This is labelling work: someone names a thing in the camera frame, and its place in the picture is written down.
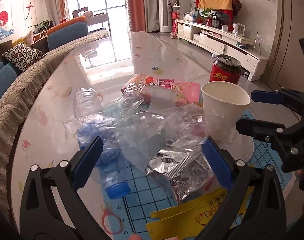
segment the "polka dot pillow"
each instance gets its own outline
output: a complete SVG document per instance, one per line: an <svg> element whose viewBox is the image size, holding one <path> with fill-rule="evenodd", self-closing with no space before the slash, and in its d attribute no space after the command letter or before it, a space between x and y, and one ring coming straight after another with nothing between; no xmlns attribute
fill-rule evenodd
<svg viewBox="0 0 304 240"><path fill-rule="evenodd" d="M9 49L6 53L2 54L22 72L26 71L28 67L40 60L42 52L38 49L34 49L26 45L25 43L19 43L12 49Z"/></svg>

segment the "window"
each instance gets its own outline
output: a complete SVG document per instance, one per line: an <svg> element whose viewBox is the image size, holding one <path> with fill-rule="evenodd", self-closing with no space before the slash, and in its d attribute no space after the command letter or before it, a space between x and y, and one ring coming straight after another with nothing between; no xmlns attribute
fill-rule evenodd
<svg viewBox="0 0 304 240"><path fill-rule="evenodd" d="M109 14L112 35L127 33L128 22L125 10L125 0L68 0L68 9L70 18L73 18L74 10L88 7L93 11L93 15L99 13ZM99 23L89 26L89 31L105 27L108 30L107 23Z"/></svg>

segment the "calligraphy poster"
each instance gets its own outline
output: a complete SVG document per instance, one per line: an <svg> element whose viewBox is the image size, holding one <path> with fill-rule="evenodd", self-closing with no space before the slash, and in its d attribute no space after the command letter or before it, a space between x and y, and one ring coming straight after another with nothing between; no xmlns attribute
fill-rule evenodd
<svg viewBox="0 0 304 240"><path fill-rule="evenodd" d="M0 1L0 40L14 33L11 0Z"/></svg>
<svg viewBox="0 0 304 240"><path fill-rule="evenodd" d="M25 27L29 28L37 25L35 0L23 0L23 11Z"/></svg>

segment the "pink box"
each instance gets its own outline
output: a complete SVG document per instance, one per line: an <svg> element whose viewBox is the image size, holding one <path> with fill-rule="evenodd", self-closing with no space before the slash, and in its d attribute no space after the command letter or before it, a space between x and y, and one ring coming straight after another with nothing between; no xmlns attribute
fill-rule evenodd
<svg viewBox="0 0 304 240"><path fill-rule="evenodd" d="M179 91L176 96L175 106L183 106L189 103L198 103L199 102L199 92L200 85L194 82L177 82L174 79L161 79L155 78L143 74L135 74L122 88L122 93L127 88L128 85L134 83L136 85L158 86L166 89L174 89ZM141 94L144 97L144 101L147 103L151 102L151 93L148 89L148 86L145 86L141 91Z"/></svg>

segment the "beige sofa cover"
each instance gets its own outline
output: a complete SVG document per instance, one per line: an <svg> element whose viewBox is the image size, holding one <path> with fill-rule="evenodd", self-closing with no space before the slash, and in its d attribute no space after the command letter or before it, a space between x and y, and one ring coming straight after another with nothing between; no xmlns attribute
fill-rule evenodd
<svg viewBox="0 0 304 240"><path fill-rule="evenodd" d="M107 37L106 30L97 31L50 51L18 76L0 99L0 210L8 220L6 165L18 126L25 121L37 94L69 52L79 45Z"/></svg>

